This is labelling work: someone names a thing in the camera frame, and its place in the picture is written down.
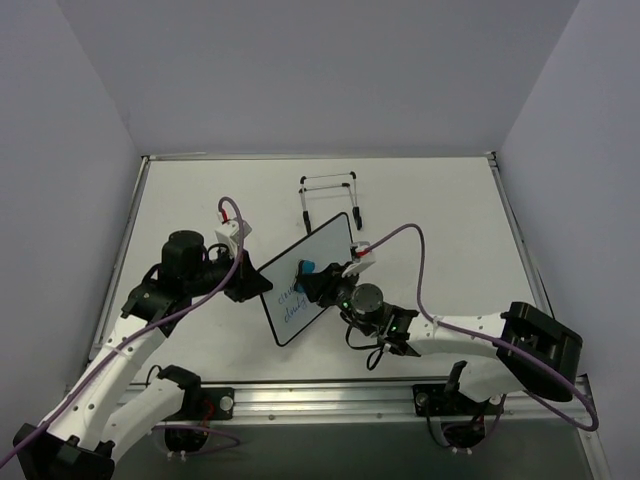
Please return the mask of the blue bone-shaped eraser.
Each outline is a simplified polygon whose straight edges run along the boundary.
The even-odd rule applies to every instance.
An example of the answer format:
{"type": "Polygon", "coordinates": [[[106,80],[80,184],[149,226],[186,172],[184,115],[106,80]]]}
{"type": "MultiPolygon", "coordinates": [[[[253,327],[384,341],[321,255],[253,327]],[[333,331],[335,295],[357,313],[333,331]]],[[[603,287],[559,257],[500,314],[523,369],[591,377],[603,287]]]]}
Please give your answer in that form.
{"type": "Polygon", "coordinates": [[[310,275],[315,271],[315,263],[310,260],[300,260],[297,265],[297,271],[295,276],[294,290],[297,293],[304,294],[305,289],[302,284],[302,277],[304,275],[310,275]]]}

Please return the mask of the small black-framed whiteboard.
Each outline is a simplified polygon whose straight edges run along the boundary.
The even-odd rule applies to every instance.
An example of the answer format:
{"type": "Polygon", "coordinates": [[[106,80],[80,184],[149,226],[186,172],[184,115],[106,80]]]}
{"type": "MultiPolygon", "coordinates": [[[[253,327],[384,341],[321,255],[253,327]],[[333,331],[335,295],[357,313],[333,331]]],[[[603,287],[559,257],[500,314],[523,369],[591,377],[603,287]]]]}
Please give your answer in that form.
{"type": "MultiPolygon", "coordinates": [[[[324,312],[323,307],[294,290],[298,262],[313,261],[314,272],[324,270],[331,263],[348,263],[351,260],[352,240],[348,215],[342,212],[259,269],[273,284],[273,289],[260,295],[260,299],[278,346],[289,344],[324,312]]],[[[305,275],[302,282],[307,282],[305,275]]]]}

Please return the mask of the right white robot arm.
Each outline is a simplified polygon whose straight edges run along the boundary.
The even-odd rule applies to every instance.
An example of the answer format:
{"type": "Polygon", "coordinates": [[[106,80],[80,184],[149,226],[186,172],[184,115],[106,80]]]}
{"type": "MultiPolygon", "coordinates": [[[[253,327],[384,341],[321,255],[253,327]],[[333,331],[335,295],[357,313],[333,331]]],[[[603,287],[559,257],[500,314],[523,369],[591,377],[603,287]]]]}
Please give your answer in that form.
{"type": "Polygon", "coordinates": [[[301,261],[294,288],[321,308],[337,308],[348,330],[370,338],[369,349],[379,354],[456,356],[443,390],[453,411],[464,413],[517,391],[553,402],[572,400],[583,340],[545,312],[514,302],[501,313],[428,320],[386,302],[382,290],[360,282],[352,266],[331,263],[317,271],[301,261]]]}

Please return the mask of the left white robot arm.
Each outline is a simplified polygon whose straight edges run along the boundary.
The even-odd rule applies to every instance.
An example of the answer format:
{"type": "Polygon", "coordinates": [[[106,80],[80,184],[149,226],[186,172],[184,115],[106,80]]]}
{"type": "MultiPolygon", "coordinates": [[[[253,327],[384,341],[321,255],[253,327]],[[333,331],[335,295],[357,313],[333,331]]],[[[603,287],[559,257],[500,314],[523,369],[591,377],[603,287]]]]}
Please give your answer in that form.
{"type": "Polygon", "coordinates": [[[210,258],[203,236],[169,235],[161,260],[129,294],[111,333],[65,399],[39,424],[16,433],[13,455],[28,479],[109,479],[117,461],[158,422],[194,417],[202,405],[200,379],[181,368],[163,370],[141,399],[117,406],[136,373],[189,312],[219,292],[234,302],[273,285],[253,267],[239,219],[219,227],[210,258]]]}

